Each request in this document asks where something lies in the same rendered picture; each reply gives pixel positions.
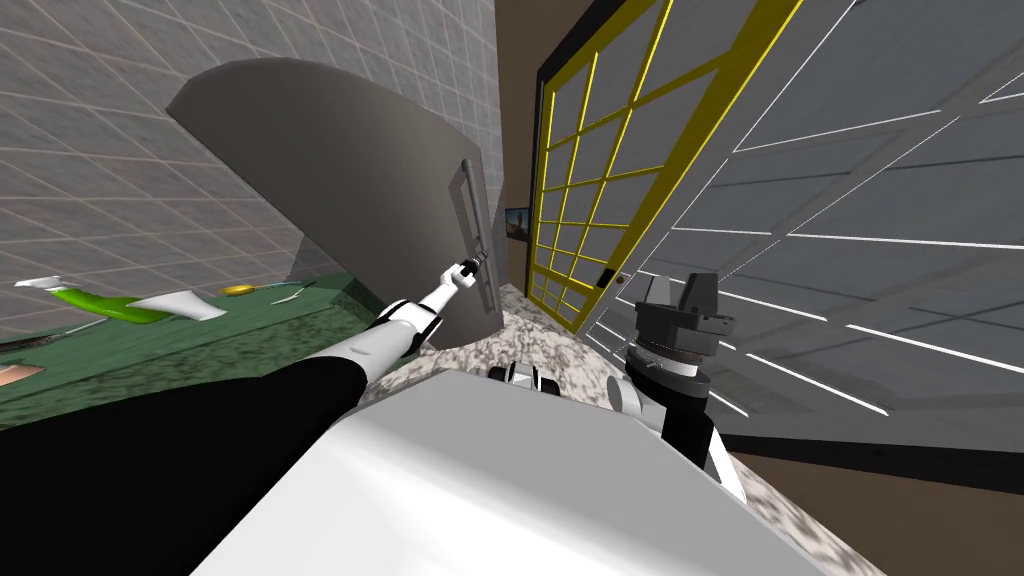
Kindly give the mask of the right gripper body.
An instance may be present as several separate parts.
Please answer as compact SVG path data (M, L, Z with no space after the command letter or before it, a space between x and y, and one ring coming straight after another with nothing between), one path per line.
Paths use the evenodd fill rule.
M718 313L715 298L681 300L679 305L637 302L637 340L657 349L716 356L719 341L737 327L734 317Z

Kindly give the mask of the grey bar handle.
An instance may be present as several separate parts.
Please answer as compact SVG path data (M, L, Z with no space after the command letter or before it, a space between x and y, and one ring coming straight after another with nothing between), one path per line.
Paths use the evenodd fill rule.
M476 186L473 163L469 158L463 158L460 166L465 176L468 198L470 200L473 222L476 231L475 237L477 239L477 243L479 244L480 252L490 255L493 253L493 249L490 247L489 234L485 227L486 222L484 221L483 209L481 207L481 201L479 199Z

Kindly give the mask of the grey appliance door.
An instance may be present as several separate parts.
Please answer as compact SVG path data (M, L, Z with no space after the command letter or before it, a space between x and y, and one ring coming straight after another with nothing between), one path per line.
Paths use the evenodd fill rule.
M480 252L463 158L493 249L479 148L356 74L285 57L229 61L188 80L167 113L385 303L425 296Z

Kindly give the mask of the yellow framed glass door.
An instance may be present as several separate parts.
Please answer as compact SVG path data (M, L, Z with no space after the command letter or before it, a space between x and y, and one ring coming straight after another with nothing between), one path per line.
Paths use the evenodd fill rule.
M572 332L804 0L594 0L540 75L528 296Z

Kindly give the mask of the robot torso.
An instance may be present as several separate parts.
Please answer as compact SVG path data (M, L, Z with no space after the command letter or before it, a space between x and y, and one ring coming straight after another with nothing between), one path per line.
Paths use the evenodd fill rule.
M191 576L826 576L630 416L447 370L335 423Z

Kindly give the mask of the white tube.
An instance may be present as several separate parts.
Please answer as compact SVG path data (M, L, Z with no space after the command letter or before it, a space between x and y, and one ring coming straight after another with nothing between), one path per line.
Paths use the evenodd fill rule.
M203 322L227 314L223 308L209 304L191 290L163 294L128 303L127 307L169 313Z

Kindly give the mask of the green bottle with white cap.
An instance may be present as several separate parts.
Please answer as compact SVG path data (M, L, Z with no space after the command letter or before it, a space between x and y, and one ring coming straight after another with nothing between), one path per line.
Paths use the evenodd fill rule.
M140 300L137 297L105 297L84 291L80 284L63 281L59 276L22 280L14 286L42 289L75 307L133 324L153 324L172 316L167 312L132 307L132 303Z

